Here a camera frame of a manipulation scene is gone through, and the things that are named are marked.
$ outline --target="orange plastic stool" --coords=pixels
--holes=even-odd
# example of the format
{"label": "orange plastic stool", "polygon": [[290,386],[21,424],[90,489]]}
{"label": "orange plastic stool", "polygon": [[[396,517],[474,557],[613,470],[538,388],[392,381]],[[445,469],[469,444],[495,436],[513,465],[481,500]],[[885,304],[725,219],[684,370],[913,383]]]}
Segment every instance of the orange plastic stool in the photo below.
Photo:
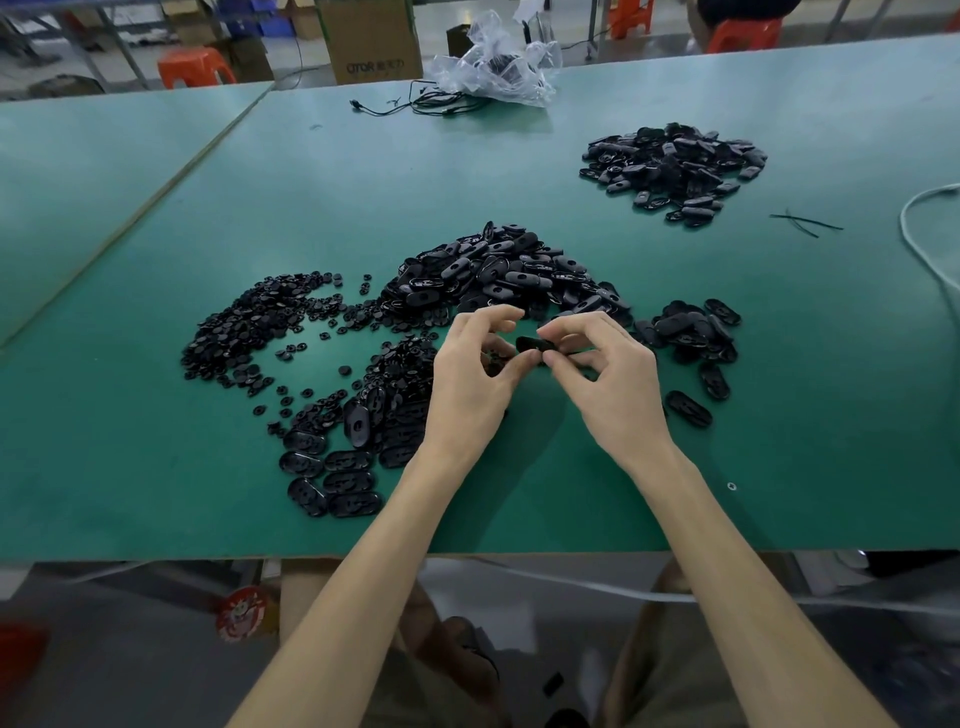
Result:
{"label": "orange plastic stool", "polygon": [[766,51],[777,47],[783,18],[773,20],[724,20],[713,31],[708,53]]}
{"label": "orange plastic stool", "polygon": [[225,84],[237,83],[224,57],[213,48],[180,48],[170,51],[156,62],[156,69],[167,88],[173,88],[177,81],[183,81],[190,88],[219,85],[221,78]]}
{"label": "orange plastic stool", "polygon": [[623,40],[627,32],[638,25],[642,25],[644,34],[649,36],[653,16],[654,0],[647,0],[643,7],[640,6],[640,0],[617,0],[616,7],[610,8],[610,14],[607,15],[610,37]]}

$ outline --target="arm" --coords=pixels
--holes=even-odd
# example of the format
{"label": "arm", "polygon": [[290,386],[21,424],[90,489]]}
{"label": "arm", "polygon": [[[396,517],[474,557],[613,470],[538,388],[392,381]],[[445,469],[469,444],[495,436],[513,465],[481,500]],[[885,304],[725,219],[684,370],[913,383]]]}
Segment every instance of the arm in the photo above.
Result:
{"label": "arm", "polygon": [[[440,518],[500,426],[516,385],[540,361],[539,352],[516,355],[491,333],[513,330],[522,314],[502,305],[454,320],[434,362],[423,444],[228,728],[360,724]],[[488,376],[482,350],[512,358]]]}
{"label": "arm", "polygon": [[[697,597],[754,728],[896,724],[756,556],[670,439],[657,361],[606,314],[555,319],[543,360],[591,434],[634,480]],[[600,373],[595,382],[577,366]]]}

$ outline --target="shorts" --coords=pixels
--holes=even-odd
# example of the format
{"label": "shorts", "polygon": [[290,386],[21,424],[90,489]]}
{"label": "shorts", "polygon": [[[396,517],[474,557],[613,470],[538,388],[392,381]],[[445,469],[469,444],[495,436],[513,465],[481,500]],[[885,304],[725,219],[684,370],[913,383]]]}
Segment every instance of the shorts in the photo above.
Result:
{"label": "shorts", "polygon": [[710,28],[724,20],[771,20],[789,15],[800,0],[697,0],[697,11]]}

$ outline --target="clear plastic bag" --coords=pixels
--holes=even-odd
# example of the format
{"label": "clear plastic bag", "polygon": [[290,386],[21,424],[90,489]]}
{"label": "clear plastic bag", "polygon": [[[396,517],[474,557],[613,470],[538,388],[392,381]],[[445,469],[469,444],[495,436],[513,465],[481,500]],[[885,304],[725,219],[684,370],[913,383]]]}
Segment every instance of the clear plastic bag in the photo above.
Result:
{"label": "clear plastic bag", "polygon": [[427,79],[447,93],[462,91],[531,107],[550,103],[556,89],[548,76],[563,65],[556,40],[524,48],[504,29],[494,11],[480,14],[467,37],[473,47],[461,59],[435,57],[424,68]]}

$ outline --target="black wire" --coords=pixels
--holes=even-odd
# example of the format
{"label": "black wire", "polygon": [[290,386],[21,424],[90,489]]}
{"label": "black wire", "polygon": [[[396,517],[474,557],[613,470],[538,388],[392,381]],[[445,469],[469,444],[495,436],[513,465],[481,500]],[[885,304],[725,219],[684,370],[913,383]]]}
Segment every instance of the black wire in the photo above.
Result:
{"label": "black wire", "polygon": [[294,40],[297,42],[297,55],[300,56],[300,73],[297,74],[297,82],[290,86],[290,90],[293,90],[300,85],[300,79],[303,78],[303,52],[300,49],[300,39],[297,37],[297,30],[294,29]]}
{"label": "black wire", "polygon": [[819,220],[810,220],[808,217],[797,217],[796,215],[786,214],[786,215],[770,215],[770,217],[778,217],[781,220],[800,220],[802,223],[810,223],[811,225],[819,225],[822,228],[830,228],[832,231],[841,231],[843,228],[838,228],[835,225],[828,225],[827,223],[822,223]]}
{"label": "black wire", "polygon": [[594,35],[593,37],[584,38],[583,40],[578,40],[576,43],[570,43],[569,45],[562,45],[562,46],[560,46],[560,50],[562,50],[562,51],[568,51],[568,50],[570,50],[570,48],[576,48],[578,45],[581,45],[581,44],[583,44],[583,43],[590,43],[591,41],[595,40],[596,38],[598,38],[598,37],[600,37],[600,36],[605,36],[605,35],[606,35],[607,33],[609,33],[609,32],[610,32],[610,26],[607,26],[607,27],[604,28],[602,31],[600,31],[599,33],[597,33],[596,35]]}
{"label": "black wire", "polygon": [[[414,98],[414,84],[422,84],[424,86],[424,88],[420,89],[417,98]],[[387,102],[388,104],[393,104],[394,107],[386,111],[376,111],[364,106],[356,99],[350,99],[350,105],[357,111],[363,111],[370,116],[390,116],[404,109],[410,109],[413,113],[420,116],[457,116],[482,109],[491,101],[490,99],[470,96],[462,91],[447,93],[439,89],[427,89],[431,85],[436,84],[435,81],[425,81],[423,79],[411,81],[410,87],[407,90],[407,103],[401,104],[399,99],[394,99],[393,101]]]}

